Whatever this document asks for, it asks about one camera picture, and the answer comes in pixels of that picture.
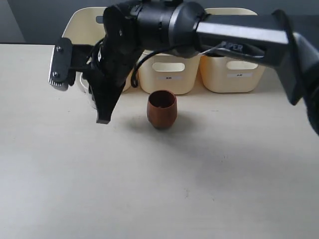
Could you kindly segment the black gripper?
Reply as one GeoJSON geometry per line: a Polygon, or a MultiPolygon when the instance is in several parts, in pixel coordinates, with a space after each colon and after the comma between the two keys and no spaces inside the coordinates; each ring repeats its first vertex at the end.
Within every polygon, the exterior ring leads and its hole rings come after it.
{"type": "Polygon", "coordinates": [[[109,6],[103,12],[105,37],[92,54],[95,71],[88,75],[94,98],[96,123],[108,124],[122,94],[126,79],[138,86],[136,66],[144,51],[139,37],[139,14],[142,6],[109,6]]]}

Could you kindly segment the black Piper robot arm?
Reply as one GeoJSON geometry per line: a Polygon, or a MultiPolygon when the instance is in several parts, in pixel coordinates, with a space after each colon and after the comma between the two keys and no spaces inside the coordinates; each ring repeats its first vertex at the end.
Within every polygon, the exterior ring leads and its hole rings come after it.
{"type": "Polygon", "coordinates": [[[92,64],[103,75],[91,83],[97,122],[110,122],[126,77],[151,56],[225,56],[273,68],[295,105],[303,100],[314,131],[319,129],[319,18],[316,15],[209,14],[197,2],[129,0],[103,12],[106,36],[92,64]]]}

